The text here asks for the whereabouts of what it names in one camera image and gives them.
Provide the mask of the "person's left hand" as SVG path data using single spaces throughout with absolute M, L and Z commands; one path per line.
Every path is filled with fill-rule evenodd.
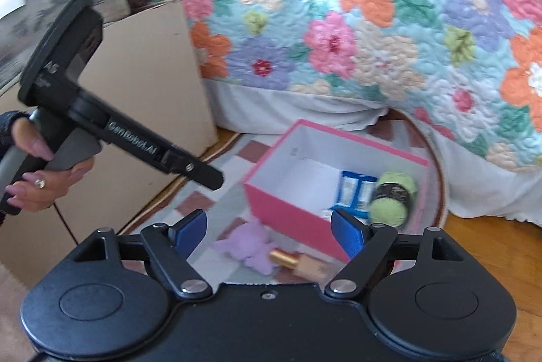
M 27 117 L 16 118 L 10 131 L 15 146 L 22 151 L 42 159 L 53 157 L 53 152 Z M 7 203 L 34 213 L 48 209 L 55 200 L 65 197 L 70 187 L 77 184 L 93 168 L 94 163 L 94 157 L 90 157 L 68 170 L 27 172 L 20 181 L 5 188 L 10 196 Z

